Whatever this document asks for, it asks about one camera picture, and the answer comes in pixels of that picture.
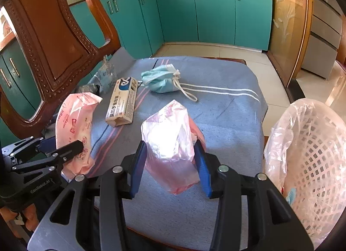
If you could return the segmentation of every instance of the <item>blue tablecloth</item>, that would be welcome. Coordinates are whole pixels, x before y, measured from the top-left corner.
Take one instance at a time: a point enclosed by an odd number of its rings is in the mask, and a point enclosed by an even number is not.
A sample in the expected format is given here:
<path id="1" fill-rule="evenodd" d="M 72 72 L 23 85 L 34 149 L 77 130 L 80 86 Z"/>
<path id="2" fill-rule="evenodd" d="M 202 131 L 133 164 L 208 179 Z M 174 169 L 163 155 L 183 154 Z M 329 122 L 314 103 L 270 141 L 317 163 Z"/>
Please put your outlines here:
<path id="1" fill-rule="evenodd" d="M 230 96 L 193 92 L 198 102 L 187 99 L 180 91 L 157 94 L 141 86 L 137 91 L 133 123 L 115 128 L 104 122 L 111 92 L 93 115 L 92 158 L 95 165 L 90 176 L 103 174 L 119 165 L 124 156 L 133 154 L 141 140 L 141 124 L 173 99 L 188 110 L 205 136 L 207 152 L 215 154 L 222 164 L 238 173 L 254 176 L 261 171 L 264 136 L 262 121 L 268 106 L 256 76 L 244 64 L 195 57 L 165 57 L 131 60 L 126 52 L 117 61 L 119 77 L 140 80 L 143 71 L 171 63 L 181 72 L 183 83 L 223 88 L 247 88 L 258 94 L 259 101 L 249 96 Z M 247 246 L 247 204 L 243 199 L 243 230 L 240 249 Z M 191 249 L 209 250 L 218 207 L 200 184 L 179 195 L 165 192 L 144 170 L 139 192 L 133 200 L 123 201 L 126 224 L 155 240 Z"/>

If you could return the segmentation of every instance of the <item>silver bolt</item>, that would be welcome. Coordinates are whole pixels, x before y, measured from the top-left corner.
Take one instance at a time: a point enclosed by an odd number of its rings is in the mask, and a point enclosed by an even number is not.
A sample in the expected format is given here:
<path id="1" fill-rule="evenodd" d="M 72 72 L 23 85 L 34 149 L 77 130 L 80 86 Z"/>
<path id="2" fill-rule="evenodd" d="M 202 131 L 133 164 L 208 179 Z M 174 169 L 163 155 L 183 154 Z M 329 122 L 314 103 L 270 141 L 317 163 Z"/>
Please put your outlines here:
<path id="1" fill-rule="evenodd" d="M 77 182 L 80 182 L 80 181 L 83 181 L 84 178 L 85 178 L 84 175 L 79 174 L 79 175 L 77 175 L 77 176 L 75 177 L 75 180 L 76 180 Z"/>
<path id="2" fill-rule="evenodd" d="M 267 175 L 266 174 L 263 174 L 263 173 L 259 173 L 257 175 L 257 178 L 261 181 L 265 181 L 267 179 Z"/>
<path id="3" fill-rule="evenodd" d="M 122 171 L 122 167 L 121 166 L 114 166 L 112 171 L 113 171 L 113 173 L 120 173 Z"/>
<path id="4" fill-rule="evenodd" d="M 228 171 L 228 166 L 227 165 L 220 165 L 219 166 L 219 171 L 220 172 L 227 172 Z"/>

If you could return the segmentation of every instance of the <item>trash basket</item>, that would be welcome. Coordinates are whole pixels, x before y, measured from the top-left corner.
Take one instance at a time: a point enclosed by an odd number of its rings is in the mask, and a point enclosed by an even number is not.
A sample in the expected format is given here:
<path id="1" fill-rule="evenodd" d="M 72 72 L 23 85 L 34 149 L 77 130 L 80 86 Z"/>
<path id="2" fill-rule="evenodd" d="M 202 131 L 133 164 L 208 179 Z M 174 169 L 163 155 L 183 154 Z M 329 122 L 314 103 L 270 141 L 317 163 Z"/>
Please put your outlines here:
<path id="1" fill-rule="evenodd" d="M 300 99 L 271 130 L 264 172 L 291 207 L 317 248 L 346 206 L 346 125 L 325 104 Z"/>

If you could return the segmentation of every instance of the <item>blue logo on box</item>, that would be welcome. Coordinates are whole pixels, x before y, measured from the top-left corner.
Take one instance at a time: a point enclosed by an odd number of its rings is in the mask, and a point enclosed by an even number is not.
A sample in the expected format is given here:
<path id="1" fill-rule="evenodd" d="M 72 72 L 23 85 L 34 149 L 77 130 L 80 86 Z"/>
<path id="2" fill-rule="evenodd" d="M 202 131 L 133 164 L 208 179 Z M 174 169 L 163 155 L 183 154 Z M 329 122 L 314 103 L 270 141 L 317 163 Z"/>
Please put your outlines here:
<path id="1" fill-rule="evenodd" d="M 120 79 L 119 89 L 128 90 L 130 88 L 131 77 Z"/>

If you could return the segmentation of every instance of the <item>crumpled blue face mask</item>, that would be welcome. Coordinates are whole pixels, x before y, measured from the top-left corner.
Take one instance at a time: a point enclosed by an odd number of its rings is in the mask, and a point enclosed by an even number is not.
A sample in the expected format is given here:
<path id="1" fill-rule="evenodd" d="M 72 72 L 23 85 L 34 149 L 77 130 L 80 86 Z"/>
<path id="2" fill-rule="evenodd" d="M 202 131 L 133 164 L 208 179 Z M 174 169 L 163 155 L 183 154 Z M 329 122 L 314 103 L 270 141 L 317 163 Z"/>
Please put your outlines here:
<path id="1" fill-rule="evenodd" d="M 191 101 L 197 102 L 197 97 L 186 92 L 179 83 L 180 71 L 172 64 L 161 65 L 141 73 L 143 84 L 151 91 L 166 93 L 180 90 Z"/>

